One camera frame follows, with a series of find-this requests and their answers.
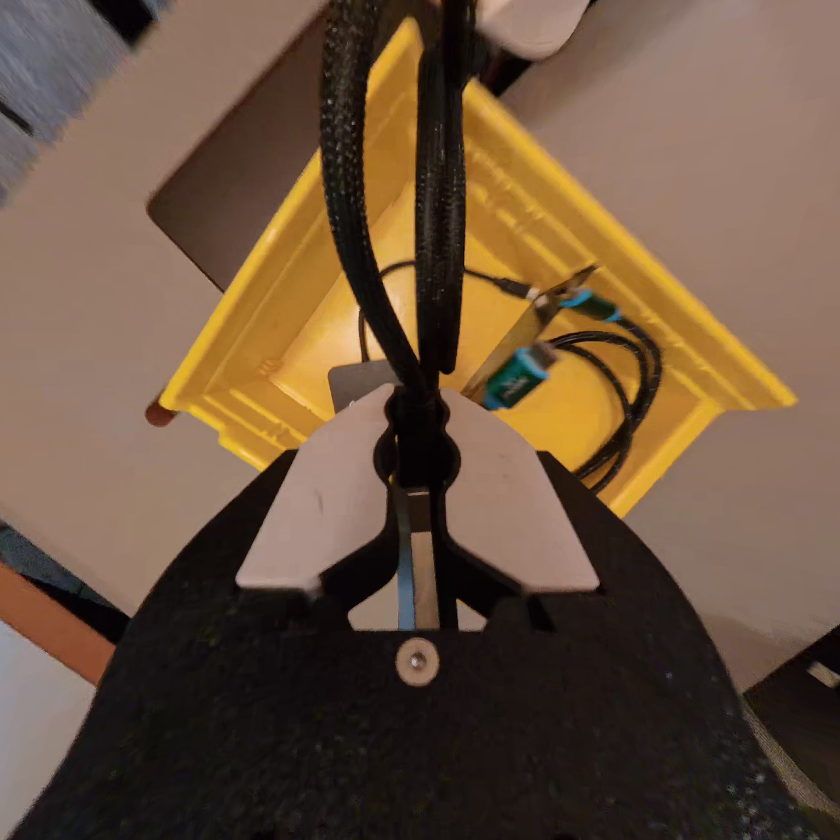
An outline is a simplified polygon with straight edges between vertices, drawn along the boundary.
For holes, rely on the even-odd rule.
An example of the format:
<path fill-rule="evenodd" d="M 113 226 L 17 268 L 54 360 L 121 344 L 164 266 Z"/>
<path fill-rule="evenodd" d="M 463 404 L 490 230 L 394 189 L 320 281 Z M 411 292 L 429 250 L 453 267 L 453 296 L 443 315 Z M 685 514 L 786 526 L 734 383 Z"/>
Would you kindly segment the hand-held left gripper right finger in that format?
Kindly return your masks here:
<path fill-rule="evenodd" d="M 537 451 L 455 390 L 439 393 L 436 553 L 444 588 L 470 607 L 593 593 L 600 585 Z"/>

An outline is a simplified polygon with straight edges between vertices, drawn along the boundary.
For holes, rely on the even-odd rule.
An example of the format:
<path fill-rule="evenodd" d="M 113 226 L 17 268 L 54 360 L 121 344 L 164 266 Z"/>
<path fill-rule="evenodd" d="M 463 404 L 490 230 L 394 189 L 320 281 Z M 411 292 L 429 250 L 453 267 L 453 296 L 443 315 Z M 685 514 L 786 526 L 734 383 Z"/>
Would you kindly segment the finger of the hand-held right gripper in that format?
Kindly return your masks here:
<path fill-rule="evenodd" d="M 476 27 L 514 56 L 544 60 L 570 39 L 589 5 L 589 1 L 477 1 Z"/>

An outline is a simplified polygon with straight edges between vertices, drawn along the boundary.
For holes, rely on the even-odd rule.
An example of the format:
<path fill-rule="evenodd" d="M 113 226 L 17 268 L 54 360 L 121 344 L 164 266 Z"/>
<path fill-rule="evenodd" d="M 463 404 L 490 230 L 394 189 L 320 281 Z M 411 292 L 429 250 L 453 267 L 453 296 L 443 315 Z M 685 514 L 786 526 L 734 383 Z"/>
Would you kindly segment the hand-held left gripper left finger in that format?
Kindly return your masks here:
<path fill-rule="evenodd" d="M 299 447 L 236 574 L 244 591 L 328 597 L 351 610 L 396 574 L 396 454 L 381 385 Z"/>

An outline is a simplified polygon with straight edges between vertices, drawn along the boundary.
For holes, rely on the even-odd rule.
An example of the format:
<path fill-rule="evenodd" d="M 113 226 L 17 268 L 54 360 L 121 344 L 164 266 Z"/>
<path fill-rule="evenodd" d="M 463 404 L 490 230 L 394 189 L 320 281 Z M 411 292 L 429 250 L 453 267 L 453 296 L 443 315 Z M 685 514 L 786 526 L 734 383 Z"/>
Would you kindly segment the yellow plastic bin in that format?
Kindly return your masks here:
<path fill-rule="evenodd" d="M 377 261 L 413 256 L 419 27 L 396 30 L 373 68 L 364 183 Z M 542 291 L 595 266 L 583 291 L 617 305 L 664 372 L 601 499 L 626 515 L 720 415 L 796 404 L 793 392 L 682 287 L 477 81 L 464 94 L 466 264 Z M 335 252 L 320 153 L 301 170 L 161 394 L 257 469 L 336 410 L 328 375 L 357 363 L 358 307 Z"/>

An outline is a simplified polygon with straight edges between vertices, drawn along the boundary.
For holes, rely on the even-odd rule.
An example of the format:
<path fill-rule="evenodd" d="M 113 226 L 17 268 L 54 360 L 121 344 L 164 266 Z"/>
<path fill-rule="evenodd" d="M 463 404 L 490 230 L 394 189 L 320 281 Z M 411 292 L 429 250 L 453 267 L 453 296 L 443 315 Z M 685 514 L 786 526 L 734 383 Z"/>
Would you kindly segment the dark grey flat adapter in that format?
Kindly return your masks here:
<path fill-rule="evenodd" d="M 333 367 L 328 384 L 333 411 L 338 414 L 382 385 L 401 383 L 387 360 L 369 360 Z"/>

